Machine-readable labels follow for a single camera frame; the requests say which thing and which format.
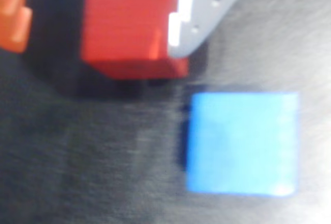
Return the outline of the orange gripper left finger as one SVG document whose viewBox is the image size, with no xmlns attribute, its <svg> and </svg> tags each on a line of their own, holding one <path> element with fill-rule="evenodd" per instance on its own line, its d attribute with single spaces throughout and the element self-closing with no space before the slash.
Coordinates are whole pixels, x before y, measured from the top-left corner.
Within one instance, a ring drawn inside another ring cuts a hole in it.
<svg viewBox="0 0 331 224">
<path fill-rule="evenodd" d="M 1 48 L 23 53 L 27 47 L 33 11 L 26 0 L 1 0 Z"/>
</svg>

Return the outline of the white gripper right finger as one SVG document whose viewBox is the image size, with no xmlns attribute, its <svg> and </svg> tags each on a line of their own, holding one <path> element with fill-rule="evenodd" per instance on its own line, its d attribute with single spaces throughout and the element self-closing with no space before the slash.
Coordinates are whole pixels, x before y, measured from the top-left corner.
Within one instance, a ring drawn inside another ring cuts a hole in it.
<svg viewBox="0 0 331 224">
<path fill-rule="evenodd" d="M 237 0 L 177 0 L 169 14 L 168 55 L 192 54 L 209 37 Z"/>
</svg>

